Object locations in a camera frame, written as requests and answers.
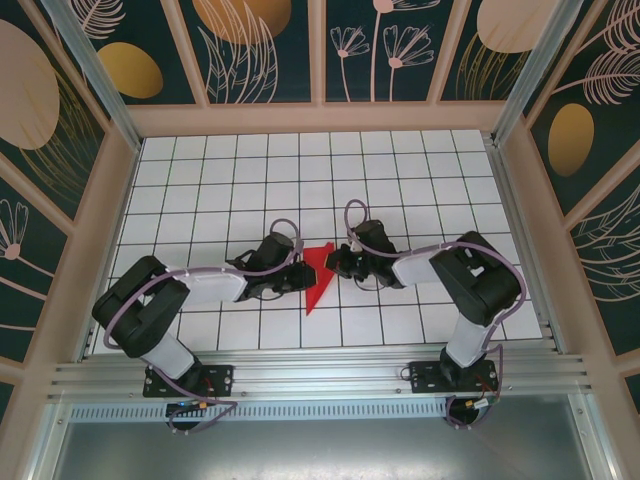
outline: grid tile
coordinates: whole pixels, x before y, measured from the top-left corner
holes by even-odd
[[[234,158],[237,135],[213,135],[207,137],[204,158]]]
[[[420,132],[391,132],[393,150],[396,153],[424,152]]]
[[[458,153],[462,173],[466,177],[491,177],[491,165],[485,152]]]
[[[218,350],[255,350],[260,337],[260,312],[222,312]]]
[[[331,180],[331,157],[300,157],[300,180]]]
[[[298,134],[281,133],[269,135],[268,155],[270,157],[298,155]]]
[[[380,307],[380,313],[385,344],[424,342],[420,309],[417,305]]]
[[[178,339],[193,352],[216,350],[220,312],[182,313]]]
[[[427,152],[455,152],[450,130],[427,130],[422,132],[424,147]]]
[[[236,157],[266,157],[268,135],[239,135]]]
[[[400,178],[428,178],[429,165],[424,153],[396,154],[398,177]]]
[[[484,142],[478,130],[453,130],[453,141],[458,152],[484,152]]]
[[[129,203],[129,213],[159,213],[162,211],[165,187],[135,187]]]
[[[178,137],[173,151],[173,159],[204,158],[207,137]]]
[[[400,251],[478,229],[522,270],[481,141],[449,130],[147,139],[109,284],[151,253],[175,267],[224,265],[257,248],[277,218],[299,225],[307,247],[339,246],[352,198],[368,202]],[[351,225],[362,215],[351,210]],[[214,351],[440,343],[455,328],[439,282],[378,290],[371,277],[360,287],[373,291],[335,276],[309,316],[300,293],[186,306],[170,331]],[[494,338],[540,337],[531,301],[507,322]],[[94,353],[113,353],[101,335]]]
[[[299,348],[300,314],[297,310],[263,311],[260,348]]]
[[[300,134],[300,155],[329,155],[330,153],[328,133]]]
[[[391,132],[362,132],[360,136],[364,153],[393,153]]]
[[[270,157],[267,159],[268,182],[297,182],[298,157]]]
[[[360,132],[333,132],[331,133],[331,153],[347,154],[362,153]]]
[[[342,310],[342,332],[345,346],[382,345],[382,325],[378,307]]]
[[[200,183],[202,163],[202,160],[172,162],[171,173],[169,174],[169,185],[197,185]]]
[[[142,149],[141,160],[171,160],[176,137],[147,138]]]
[[[331,157],[334,180],[362,180],[364,167],[362,155],[338,155]]]
[[[340,331],[340,310],[337,308],[319,308],[309,316],[303,316],[303,347],[339,347],[342,345]]]
[[[170,167],[170,161],[140,163],[136,175],[136,187],[166,185]]]

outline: red triangle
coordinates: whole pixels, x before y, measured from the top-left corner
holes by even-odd
[[[335,275],[327,269],[325,264],[327,256],[335,250],[333,242],[327,242],[324,247],[309,247],[303,250],[304,261],[316,271],[316,284],[305,290],[307,300],[307,315],[311,313]]]

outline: black grid line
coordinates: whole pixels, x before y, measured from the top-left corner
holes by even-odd
[[[335,242],[335,248],[338,249],[340,248],[340,245],[338,244],[338,219],[336,217],[336,209],[337,209],[337,205],[336,205],[336,191],[333,188],[334,183],[333,183],[333,161],[332,161],[332,147],[331,147],[331,134],[329,134],[329,168],[331,169],[331,196],[333,197],[333,211],[331,212],[331,214],[333,215],[333,228],[334,228],[334,233],[335,233],[335,238],[334,238],[334,242]],[[340,281],[338,278],[336,278],[335,280],[336,282],[338,282],[337,288],[338,288],[338,315],[340,316],[340,345],[344,347],[344,325],[342,324],[342,300],[341,300],[341,294],[340,294]]]
[[[300,134],[297,134],[297,139],[298,139],[298,154],[300,154]],[[302,189],[301,187],[301,183],[300,183],[300,157],[298,157],[298,161],[296,162],[296,167],[298,169],[298,173],[296,175],[296,178],[298,179],[298,228],[300,228],[300,226],[302,225],[302,213],[301,213],[301,208],[300,206],[302,205]],[[300,328],[298,329],[298,346],[300,348],[302,348],[302,292],[298,292],[298,322],[300,324]]]
[[[398,159],[397,159],[396,153],[395,153],[395,144],[393,142],[393,133],[389,132],[389,134],[391,135],[391,148],[394,151],[394,153],[393,153],[393,163],[396,166],[396,174],[398,175],[398,190],[400,191],[400,203],[402,204],[402,217],[404,219],[404,228],[407,230],[407,246],[408,246],[409,249],[411,249],[411,240],[409,239],[409,224],[407,223],[407,213],[406,213],[406,211],[404,209],[405,202],[404,202],[404,196],[402,195],[402,184],[400,183],[400,170],[398,169]],[[420,132],[420,141],[422,142],[422,145],[426,150],[426,146],[424,145],[424,138],[422,137],[422,132]],[[429,160],[427,159],[426,155],[424,157],[424,161],[427,162],[427,165],[429,164]],[[419,302],[418,286],[414,285],[412,288],[413,288],[413,291],[416,294],[416,301]],[[427,335],[424,332],[424,322],[422,321],[422,309],[420,308],[420,304],[419,303],[418,303],[418,316],[420,317],[420,330],[422,330],[422,340],[423,340],[424,343],[427,343]]]
[[[460,152],[460,153],[479,153],[479,152]],[[389,156],[389,155],[393,155],[393,153],[385,153],[384,155]],[[365,157],[365,155],[349,155],[351,157]],[[264,159],[264,157],[255,157],[254,159]],[[163,160],[165,162],[169,162],[169,163],[173,163],[173,162],[179,162],[180,160],[174,160],[174,161],[168,161],[168,160]],[[433,178],[436,179],[447,179],[447,178],[462,178],[462,175],[446,175],[446,176],[439,176],[439,177],[425,177],[425,176],[415,176],[415,177],[400,177],[400,180],[432,180]],[[466,175],[465,178],[493,178],[491,175]],[[397,180],[398,177],[380,177],[380,178],[371,178],[369,180]],[[363,177],[350,177],[350,178],[336,178],[333,180],[333,182],[335,183],[340,183],[340,182],[361,182],[362,180],[364,180],[364,176]],[[299,182],[299,183],[316,183],[316,182],[328,182],[330,180],[269,180],[268,183],[295,183],[295,182]],[[232,181],[232,182],[201,182],[200,184],[202,186],[207,186],[207,185],[262,185],[264,182],[258,182],[258,181],[241,181],[241,182],[237,182],[237,181]],[[196,185],[195,183],[171,183],[169,186],[170,187],[192,187]],[[145,188],[152,188],[152,187],[164,187],[164,184],[161,183],[150,183],[150,184],[145,184],[145,185],[138,185],[135,188],[137,189],[145,189]]]
[[[267,135],[267,153],[269,152],[269,139],[271,135]],[[265,228],[267,226],[267,179],[269,178],[269,160],[265,155],[264,159],[264,212],[262,214],[262,234],[264,235]],[[260,308],[258,313],[258,350],[260,350],[260,340],[262,339],[262,299],[258,302],[258,306]]]
[[[360,147],[362,148],[362,151],[364,152],[364,142],[362,140],[362,132],[360,132]],[[367,211],[365,212],[365,218],[367,218],[369,216],[369,186],[367,185],[367,166],[365,164],[364,161],[364,154],[362,155],[362,171],[363,171],[363,175],[364,175],[364,192],[365,195],[367,196],[367,200],[365,202],[365,204],[367,205]],[[376,278],[376,296],[378,297],[378,315],[380,315],[380,331],[381,331],[381,335],[382,335],[382,344],[386,345],[386,342],[384,341],[384,322],[382,321],[382,305],[380,304],[380,283],[378,282],[378,279]]]
[[[238,155],[238,138],[236,137],[236,152],[235,156]],[[237,162],[234,160],[233,162],[233,172],[231,173],[231,195],[229,196],[229,222],[227,223],[227,241],[224,248],[224,258],[229,257],[229,233],[231,232],[231,205],[233,205],[233,185],[234,180],[236,178],[236,165]],[[220,315],[218,316],[218,339],[216,340],[216,350],[220,349],[220,331],[222,330],[222,302],[220,302]]]
[[[378,181],[395,181],[396,179],[392,179],[392,180],[380,180],[380,179],[375,179],[374,181],[378,182]],[[319,182],[329,182],[329,180],[318,180]],[[473,204],[467,204],[467,203],[439,203],[439,204],[435,204],[435,203],[390,203],[389,205],[375,205],[372,208],[403,208],[403,207],[459,207],[460,205],[502,205],[500,202],[475,202]],[[340,207],[307,207],[307,208],[266,208],[266,209],[258,209],[258,208],[247,208],[247,209],[236,209],[236,210],[228,210],[228,209],[220,209],[220,210],[179,210],[179,211],[171,211],[171,212],[166,212],[169,215],[173,215],[173,214],[198,214],[198,213],[227,213],[227,212],[278,212],[278,211],[282,211],[282,210],[331,210],[331,209],[340,209]],[[144,217],[147,215],[160,215],[161,213],[165,213],[165,212],[141,212],[141,213],[130,213],[127,215],[127,217]]]

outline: mounting plate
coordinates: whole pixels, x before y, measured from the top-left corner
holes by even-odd
[[[482,392],[479,376],[493,390],[498,389],[498,376],[491,360],[482,360],[473,366],[473,371],[461,378],[457,388],[440,372],[440,361],[409,363],[409,379],[413,393]]]
[[[168,386],[158,373],[150,368],[144,371],[144,388],[142,396],[145,398],[184,397]],[[204,365],[199,389],[194,391],[198,395],[209,397],[229,397],[233,385],[233,365]]]

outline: purple cable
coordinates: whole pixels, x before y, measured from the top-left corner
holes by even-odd
[[[420,248],[417,248],[416,250],[407,250],[405,252],[399,252],[399,253],[379,252],[378,250],[374,250],[373,248],[368,247],[367,245],[364,245],[362,242],[360,242],[360,240],[358,240],[358,236],[353,232],[353,229],[349,225],[349,209],[353,205],[358,205],[364,209],[364,218],[362,219],[363,222],[369,218],[367,205],[362,200],[358,200],[357,198],[349,200],[347,202],[347,205],[344,207],[344,224],[345,224],[345,227],[347,228],[347,236],[356,245],[358,245],[360,248],[362,248],[366,252],[369,252],[373,255],[377,255],[379,257],[402,258],[402,257],[411,256],[411,255],[417,255],[420,253],[432,252],[434,250],[444,250],[445,248],[455,248],[455,247],[468,248],[468,249],[476,250],[478,252],[482,252],[492,258],[495,258],[496,260],[501,262],[505,267],[507,267],[507,269],[516,277],[516,280],[520,285],[520,291],[521,291],[520,298],[511,309],[496,316],[496,318],[493,321],[491,330],[489,331],[489,335],[487,335],[487,338],[482,344],[483,350],[486,351],[486,348],[489,345],[489,341],[491,340],[491,337],[493,336],[493,333],[496,331],[498,326],[502,322],[504,322],[508,317],[513,315],[524,304],[525,299],[527,297],[527,286],[524,283],[524,278],[522,278],[522,275],[520,274],[520,272],[506,258],[504,258],[499,253],[491,250],[490,248],[483,247],[482,245],[476,245],[475,243],[467,243],[467,242],[444,242],[444,243],[438,243],[435,245],[428,245],[426,247],[420,247]]]
[[[189,275],[202,275],[202,274],[209,274],[209,273],[231,273],[231,274],[234,274],[234,275],[246,275],[246,276],[252,276],[252,277],[259,277],[259,276],[262,276],[262,275],[270,275],[272,273],[276,273],[279,270],[282,270],[284,267],[289,265],[289,263],[294,259],[294,257],[296,255],[300,255],[302,253],[302,249],[304,248],[304,241],[300,238],[300,230],[298,229],[298,226],[295,223],[293,223],[291,220],[286,219],[286,218],[279,218],[279,219],[275,220],[271,224],[270,233],[273,233],[273,229],[274,229],[275,225],[278,224],[278,223],[287,223],[287,224],[291,225],[291,227],[293,227],[293,230],[295,232],[294,248],[291,251],[291,253],[289,253],[287,258],[285,258],[285,260],[280,265],[278,265],[277,267],[270,268],[269,270],[264,270],[262,272],[245,272],[245,271],[236,270],[236,269],[233,269],[233,268],[221,268],[221,267],[194,267],[194,268],[183,268],[183,269],[180,269],[180,270],[174,270],[174,271],[171,271],[171,272],[163,273],[162,275],[151,279],[145,285],[140,287],[140,289],[136,293],[134,293],[126,302],[124,302],[122,307],[120,307],[120,309],[116,312],[116,314],[113,316],[113,318],[111,319],[111,321],[107,325],[107,328],[105,328],[104,339],[103,339],[104,346],[109,348],[109,349],[111,349],[111,350],[119,350],[120,349],[120,347],[118,347],[117,345],[113,345],[112,343],[109,343],[109,338],[111,338],[111,332],[113,332],[113,329],[115,328],[117,323],[122,318],[122,315],[124,315],[124,313],[129,309],[129,307],[131,307],[131,305],[133,305],[141,295],[144,295],[151,288],[153,288],[154,285],[157,285],[158,283],[163,282],[164,280],[167,280],[168,278],[186,277],[186,276],[189,276]],[[210,398],[210,397],[203,397],[203,396],[200,396],[200,395],[196,395],[193,392],[189,392],[188,390],[185,390],[184,388],[180,387],[177,383],[175,383],[173,381],[173,379],[169,378],[169,376],[166,373],[164,373],[162,370],[160,370],[159,368],[156,368],[153,365],[151,365],[151,366],[158,373],[160,378],[162,378],[176,392],[181,393],[185,397],[193,398],[194,400],[198,400],[198,401],[201,401],[201,402],[206,402],[209,405],[229,405],[229,408],[225,409],[223,412],[221,412],[220,414],[216,415],[215,418],[213,418],[211,420],[208,420],[208,421],[206,421],[204,423],[200,423],[197,426],[195,426],[194,428],[192,428],[191,430],[188,430],[188,431],[185,431],[185,432],[182,432],[181,430],[176,429],[174,424],[173,424],[173,420],[176,417],[176,415],[178,415],[178,414],[182,413],[182,411],[184,411],[184,409],[183,410],[177,410],[176,412],[174,412],[171,415],[171,417],[169,417],[169,426],[173,429],[174,433],[182,432],[184,435],[188,435],[188,432],[191,432],[191,433],[201,432],[202,430],[205,430],[205,429],[211,427],[220,418],[222,418],[223,416],[227,415],[229,412],[231,412],[233,409],[235,409],[238,406],[238,402],[234,402],[234,401],[231,401],[231,400],[217,400],[217,399],[213,399],[213,398]]]
[[[502,347],[502,344],[499,343],[498,345],[496,345],[494,348],[492,348],[491,350],[488,350],[487,353],[493,353],[497,351],[499,354],[499,360],[498,360],[498,365],[500,368],[500,373],[498,374],[498,389],[496,390],[496,398],[500,398],[500,392],[502,391],[502,369],[504,368],[504,348]],[[453,401],[456,399],[457,397],[455,395],[447,398],[447,404],[445,406],[445,417],[444,419],[446,420],[446,422],[451,425],[453,428],[455,428],[456,430],[459,428],[466,428],[467,430],[471,430],[472,427],[471,425],[467,425],[466,423],[462,423],[461,421],[453,418],[451,416],[451,405],[453,404]],[[476,420],[475,422],[473,422],[473,426],[477,427],[478,425],[481,425],[482,423],[485,422],[485,420],[487,419],[487,417],[489,416],[489,412],[491,412],[491,408],[489,408],[486,413],[480,418],[480,420]]]
[[[304,241],[300,238],[300,230],[298,229],[298,226],[295,223],[293,223],[291,220],[286,218],[278,218],[277,220],[275,220],[271,224],[271,230],[270,230],[271,232],[273,232],[273,227],[278,223],[287,223],[291,225],[291,227],[293,227],[293,230],[295,232],[294,248],[291,251],[291,253],[289,253],[287,258],[285,258],[280,265],[278,265],[277,267],[270,268],[269,270],[264,270],[262,272],[245,272],[243,270],[236,270],[235,268],[224,268],[224,267],[193,267],[193,268],[181,268],[180,270],[173,270],[171,272],[163,273],[162,275],[149,280],[146,284],[140,287],[140,289],[136,293],[134,293],[126,302],[124,302],[122,307],[120,307],[120,309],[116,312],[116,314],[113,316],[113,318],[107,325],[107,328],[105,328],[104,339],[103,339],[104,346],[111,350],[120,350],[120,347],[118,345],[114,345],[109,342],[109,338],[111,338],[111,332],[113,332],[113,329],[115,328],[116,324],[120,321],[120,318],[122,318],[122,315],[124,315],[124,313],[129,309],[129,307],[131,307],[131,305],[133,305],[135,302],[138,301],[138,298],[141,295],[144,295],[155,285],[167,280],[168,278],[188,277],[189,275],[197,276],[197,275],[205,275],[209,273],[231,273],[233,275],[244,275],[247,277],[261,277],[263,275],[270,275],[272,273],[276,273],[282,270],[284,267],[289,265],[289,263],[294,259],[296,255],[300,255],[302,253],[302,249],[304,248]]]
[[[164,380],[168,385],[170,385],[171,388],[173,388],[176,392],[183,394],[185,397],[190,397],[190,398],[193,398],[194,400],[199,400],[199,401],[205,402],[205,403],[207,403],[209,405],[229,405],[229,408],[224,409],[222,412],[220,412],[218,415],[216,415],[211,420],[207,420],[206,422],[199,423],[198,425],[193,427],[191,430],[178,430],[175,427],[175,425],[173,424],[173,420],[176,418],[176,416],[181,414],[182,412],[186,411],[188,409],[188,407],[187,408],[183,408],[183,409],[178,409],[175,412],[173,412],[171,414],[171,416],[169,417],[169,427],[171,428],[171,430],[173,430],[173,433],[180,432],[182,435],[189,435],[190,433],[198,433],[198,432],[201,432],[203,430],[206,430],[207,428],[213,426],[222,417],[224,417],[225,415],[231,413],[231,411],[235,410],[235,408],[238,406],[238,402],[234,402],[233,400],[211,399],[209,397],[203,397],[203,396],[200,396],[200,395],[196,395],[195,393],[189,392],[188,390],[185,390],[184,388],[182,388],[178,384],[176,384],[162,370],[160,370],[159,368],[155,368],[155,367],[153,367],[153,368],[158,373],[158,376],[160,376],[160,378],[162,378],[162,380]]]
[[[489,342],[491,341],[491,337],[493,336],[498,326],[502,322],[504,322],[508,317],[513,315],[520,307],[522,307],[522,305],[524,305],[525,299],[527,297],[527,286],[524,283],[524,278],[522,278],[522,275],[520,274],[520,272],[506,258],[504,258],[499,253],[489,248],[483,247],[482,245],[476,245],[474,243],[468,243],[468,242],[444,242],[444,243],[435,244],[435,245],[428,245],[426,247],[420,247],[420,248],[417,248],[416,250],[407,250],[405,252],[399,252],[399,253],[385,253],[385,252],[379,252],[378,250],[374,250],[373,248],[370,248],[367,245],[364,245],[362,242],[360,242],[360,240],[358,239],[358,236],[353,232],[353,229],[349,225],[349,209],[353,205],[358,205],[363,208],[364,210],[364,218],[362,219],[363,222],[369,218],[369,209],[362,200],[358,200],[357,198],[349,200],[347,202],[347,205],[344,207],[344,224],[345,224],[345,227],[347,228],[347,236],[349,237],[349,239],[351,239],[351,241],[353,241],[356,245],[358,245],[360,248],[362,248],[366,252],[369,252],[373,255],[377,255],[380,257],[385,257],[385,258],[402,258],[402,257],[408,257],[410,255],[416,255],[419,253],[432,252],[434,250],[443,250],[445,248],[456,248],[456,247],[468,248],[468,249],[476,250],[478,252],[482,252],[492,258],[495,258],[496,260],[501,262],[505,267],[507,267],[507,269],[516,277],[516,280],[520,285],[520,298],[513,305],[513,307],[496,316],[496,318],[492,322],[492,326],[489,330],[489,333],[487,334],[484,342],[482,343],[482,350],[485,353],[495,352],[496,350],[499,350],[500,352],[500,374],[498,376],[498,390],[496,392],[496,396],[500,396],[500,389],[502,387],[502,367],[503,367],[502,344],[498,344],[496,347],[492,348],[491,350],[487,350],[487,347],[489,345]],[[447,399],[447,404],[445,407],[445,419],[447,423],[455,428],[467,427],[468,429],[471,429],[470,425],[466,425],[462,422],[459,422],[458,420],[453,418],[449,413],[451,410],[451,404],[455,399],[456,399],[455,395]],[[485,413],[480,420],[475,422],[475,425],[479,425],[482,422],[484,422],[484,419],[487,417],[488,413],[489,412],[487,411],[487,413]]]

